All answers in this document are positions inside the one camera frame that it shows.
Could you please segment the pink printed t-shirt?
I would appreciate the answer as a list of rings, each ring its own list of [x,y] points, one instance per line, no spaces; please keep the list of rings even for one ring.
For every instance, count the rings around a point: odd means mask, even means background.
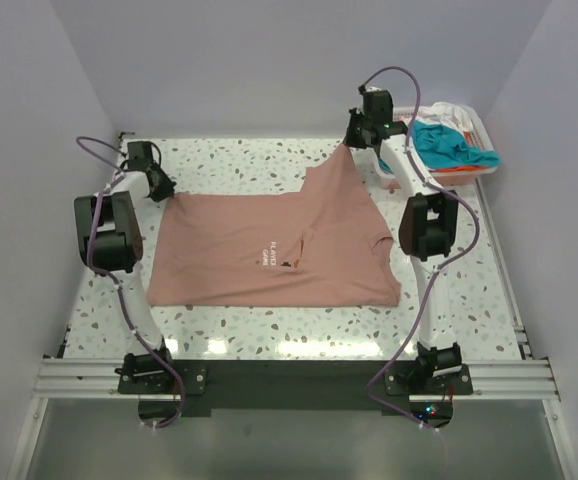
[[[399,303],[394,239],[351,150],[276,195],[179,193],[163,213],[152,306],[346,307]]]

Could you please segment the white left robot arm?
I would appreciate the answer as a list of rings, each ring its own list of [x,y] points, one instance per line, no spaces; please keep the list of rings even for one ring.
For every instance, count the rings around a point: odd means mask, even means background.
[[[135,213],[141,200],[162,202],[173,196],[176,182],[162,169],[162,152],[153,142],[131,141],[115,164],[92,151],[80,136],[76,143],[114,169],[101,192],[73,202],[79,254],[92,272],[112,282],[113,307],[125,335],[126,354],[116,370],[122,394],[168,394],[179,386],[176,368],[156,325],[142,281],[143,238]]]

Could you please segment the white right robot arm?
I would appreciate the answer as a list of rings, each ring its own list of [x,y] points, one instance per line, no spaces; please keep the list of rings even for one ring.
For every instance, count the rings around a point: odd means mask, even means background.
[[[438,392],[462,368],[449,311],[447,268],[456,239],[458,201],[444,192],[420,159],[412,127],[396,121],[388,91],[359,88],[362,106],[350,111],[344,144],[370,149],[386,163],[407,196],[398,242],[414,269],[419,296],[417,357],[393,376],[403,390]]]

